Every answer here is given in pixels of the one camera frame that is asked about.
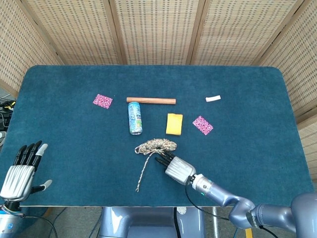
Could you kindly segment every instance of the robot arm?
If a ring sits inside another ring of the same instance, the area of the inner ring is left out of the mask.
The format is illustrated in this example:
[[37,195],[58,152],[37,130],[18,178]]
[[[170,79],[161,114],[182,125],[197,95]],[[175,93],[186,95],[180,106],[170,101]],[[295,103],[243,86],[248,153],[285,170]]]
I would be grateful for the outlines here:
[[192,188],[219,206],[232,205],[229,220],[238,228],[272,226],[296,233],[297,238],[317,237],[317,193],[297,196],[291,207],[260,204],[255,206],[247,198],[236,196],[221,188],[196,169],[169,152],[158,162],[166,167],[165,173],[182,185]]

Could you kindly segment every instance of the woven panel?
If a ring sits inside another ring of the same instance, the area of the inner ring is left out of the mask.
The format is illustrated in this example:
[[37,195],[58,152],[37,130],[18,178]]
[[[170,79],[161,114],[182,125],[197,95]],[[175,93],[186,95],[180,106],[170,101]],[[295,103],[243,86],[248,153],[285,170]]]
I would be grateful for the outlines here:
[[116,0],[128,64],[185,64],[198,2]]
[[40,26],[68,64],[116,64],[118,57],[102,0],[27,0]]
[[316,9],[313,0],[262,63],[282,71],[294,111],[317,99]]
[[1,1],[0,18],[0,80],[16,96],[29,67],[59,63],[14,1]]
[[312,179],[317,180],[317,122],[299,131]]
[[194,64],[252,64],[295,2],[211,0]]

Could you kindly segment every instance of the rope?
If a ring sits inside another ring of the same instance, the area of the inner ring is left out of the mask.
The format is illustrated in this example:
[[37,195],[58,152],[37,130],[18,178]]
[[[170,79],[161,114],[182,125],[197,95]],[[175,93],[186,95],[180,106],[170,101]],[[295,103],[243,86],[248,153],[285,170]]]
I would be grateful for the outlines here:
[[141,171],[138,185],[137,185],[137,188],[135,189],[136,192],[139,192],[141,180],[143,177],[143,172],[144,172],[145,167],[147,166],[147,163],[148,163],[150,157],[152,156],[152,154],[154,154],[154,153],[161,154],[161,153],[163,153],[164,150],[173,151],[176,149],[176,147],[177,147],[177,145],[173,141],[170,141],[167,139],[153,139],[153,140],[149,140],[149,141],[139,145],[138,147],[136,147],[134,149],[134,152],[136,154],[144,154],[144,155],[150,154],[147,157],[147,159],[144,163],[143,169]]

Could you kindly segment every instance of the black robot finger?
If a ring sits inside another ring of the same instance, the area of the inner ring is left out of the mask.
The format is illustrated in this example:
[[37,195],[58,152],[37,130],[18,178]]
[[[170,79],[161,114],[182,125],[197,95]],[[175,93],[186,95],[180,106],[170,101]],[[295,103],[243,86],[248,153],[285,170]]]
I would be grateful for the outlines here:
[[173,155],[172,153],[170,153],[167,150],[164,150],[164,154],[168,155],[169,157],[171,157],[172,159],[174,159],[175,155]]
[[41,143],[42,143],[42,141],[40,140],[40,141],[36,142],[35,145],[32,147],[32,149],[30,151],[30,154],[28,156],[28,159],[26,161],[26,165],[31,165],[32,164],[32,162],[33,162],[33,160],[35,158],[35,154],[36,154],[36,152],[38,152],[38,149],[39,149]]
[[34,146],[34,143],[30,144],[26,149],[25,151],[23,152],[23,156],[22,156],[22,159],[20,161],[20,164],[21,165],[25,165],[26,164],[26,161],[30,155],[30,152],[31,152],[31,149],[33,148]]
[[165,159],[165,160],[168,162],[168,164],[172,161],[172,158],[169,157],[168,155],[160,154],[160,156],[161,156],[163,159]]
[[13,165],[19,165],[19,164],[20,164],[20,161],[21,161],[22,156],[23,156],[23,152],[25,151],[26,147],[27,147],[26,145],[23,145],[23,146],[19,149],[18,153],[17,153],[16,156],[15,156],[15,160],[14,160],[14,162],[13,162]]
[[161,165],[164,165],[165,167],[168,166],[168,162],[166,160],[162,160],[158,157],[155,157],[155,160],[158,161]]

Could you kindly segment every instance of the blue can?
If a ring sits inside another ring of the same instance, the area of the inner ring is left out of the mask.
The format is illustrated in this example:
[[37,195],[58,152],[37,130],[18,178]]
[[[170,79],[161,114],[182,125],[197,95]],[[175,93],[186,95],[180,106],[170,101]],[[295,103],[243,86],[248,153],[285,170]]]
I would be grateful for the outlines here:
[[132,135],[139,135],[142,133],[141,109],[140,104],[132,102],[128,104],[129,113],[129,129]]

